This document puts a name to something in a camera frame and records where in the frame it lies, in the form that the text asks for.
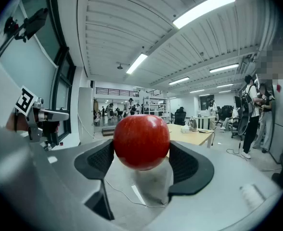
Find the ceiling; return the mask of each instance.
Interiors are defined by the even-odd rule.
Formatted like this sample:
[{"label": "ceiling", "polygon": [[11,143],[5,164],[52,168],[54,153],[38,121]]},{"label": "ceiling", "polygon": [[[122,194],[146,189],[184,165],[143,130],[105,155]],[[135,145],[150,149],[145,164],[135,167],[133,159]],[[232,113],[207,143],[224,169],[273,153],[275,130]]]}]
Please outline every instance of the ceiling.
[{"label": "ceiling", "polygon": [[[236,0],[180,30],[173,25],[203,1],[88,0],[85,41],[92,78],[173,93],[217,91],[216,85],[230,83],[234,85],[229,90],[241,88],[247,74],[242,62],[257,54],[264,34],[266,0]],[[126,74],[141,53],[148,58]],[[239,63],[237,69],[209,72],[234,63]],[[168,84],[183,77],[190,80]]]}]

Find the desk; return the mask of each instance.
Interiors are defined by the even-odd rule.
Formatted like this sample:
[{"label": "desk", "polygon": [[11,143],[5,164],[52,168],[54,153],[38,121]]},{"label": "desk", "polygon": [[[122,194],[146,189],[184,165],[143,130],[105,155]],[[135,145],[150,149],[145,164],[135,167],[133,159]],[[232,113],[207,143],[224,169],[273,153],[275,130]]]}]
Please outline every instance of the desk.
[{"label": "desk", "polygon": [[197,116],[193,116],[193,118],[195,118],[196,120],[198,120],[198,128],[202,128],[204,129],[204,120],[207,119],[208,120],[208,129],[210,129],[210,119],[215,119],[215,115],[210,115],[210,116],[205,116],[205,117],[197,117]]},{"label": "desk", "polygon": [[[180,141],[180,142],[187,142],[190,144],[195,144],[195,145],[202,145],[206,141],[207,147],[210,148],[211,143],[212,143],[212,137],[213,137],[213,130],[206,130],[206,129],[198,129],[199,131],[204,131],[206,133],[200,133],[200,132],[189,132],[189,133],[182,133],[181,132],[181,125],[175,125],[175,124],[167,124],[168,129],[170,131],[170,140],[171,141]],[[171,165],[168,164],[168,169],[167,169],[167,175],[166,175],[166,181],[165,181],[165,187],[164,187],[164,195],[161,200],[163,204],[167,203],[168,201],[168,189],[169,187],[173,184],[173,171],[171,168]]]},{"label": "desk", "polygon": [[191,132],[191,131],[189,133],[182,133],[181,125],[167,124],[167,126],[170,131],[169,135],[171,141],[181,141],[196,145],[202,145],[206,141],[208,141],[207,147],[210,148],[211,146],[213,130],[198,128],[199,131],[204,131],[206,133]]}]

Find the apple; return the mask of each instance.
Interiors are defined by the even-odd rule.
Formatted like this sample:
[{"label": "apple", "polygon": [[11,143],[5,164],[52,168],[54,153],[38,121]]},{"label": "apple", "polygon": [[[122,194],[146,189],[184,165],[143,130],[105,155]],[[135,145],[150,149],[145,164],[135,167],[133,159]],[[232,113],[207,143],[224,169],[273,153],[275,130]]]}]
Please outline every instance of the apple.
[{"label": "apple", "polygon": [[114,131],[114,149],[120,161],[135,170],[158,166],[169,150],[169,130],[155,115],[131,115]]}]

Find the white sneaker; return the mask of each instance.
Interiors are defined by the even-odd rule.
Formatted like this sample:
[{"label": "white sneaker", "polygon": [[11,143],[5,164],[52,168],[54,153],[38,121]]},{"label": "white sneaker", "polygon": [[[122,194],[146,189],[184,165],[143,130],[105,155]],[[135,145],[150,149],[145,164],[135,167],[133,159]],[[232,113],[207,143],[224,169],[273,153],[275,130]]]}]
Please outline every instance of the white sneaker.
[{"label": "white sneaker", "polygon": [[246,157],[247,159],[251,159],[251,156],[249,155],[249,153],[242,152],[241,155]]}]

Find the window frame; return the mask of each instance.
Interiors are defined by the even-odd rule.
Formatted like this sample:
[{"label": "window frame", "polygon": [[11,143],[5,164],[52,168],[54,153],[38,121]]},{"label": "window frame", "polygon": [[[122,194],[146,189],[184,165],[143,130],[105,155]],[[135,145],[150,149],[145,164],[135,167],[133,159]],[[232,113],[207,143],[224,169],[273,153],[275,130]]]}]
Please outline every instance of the window frame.
[{"label": "window frame", "polygon": [[[56,110],[56,102],[57,102],[57,91],[59,86],[59,81],[62,80],[66,83],[69,87],[68,90],[68,97],[67,97],[67,112],[69,113],[70,117],[70,106],[71,106],[71,93],[72,93],[72,85],[73,79],[75,74],[76,66],[72,61],[72,58],[69,53],[69,48],[66,45],[64,35],[61,28],[60,18],[59,18],[59,11],[58,11],[58,2],[57,0],[46,0],[48,10],[49,10],[49,17],[51,19],[51,24],[60,45],[60,48],[57,52],[57,55],[54,59],[54,63],[58,66],[57,72],[55,74],[55,80],[52,86],[52,99],[51,99],[51,109]],[[62,73],[64,61],[67,61],[69,64],[69,70],[67,76]],[[49,143],[52,147],[59,144],[61,140],[63,140],[68,134],[71,133],[71,120],[70,117],[68,120],[64,121],[64,133],[59,135],[57,133],[53,133],[48,137]]]}]

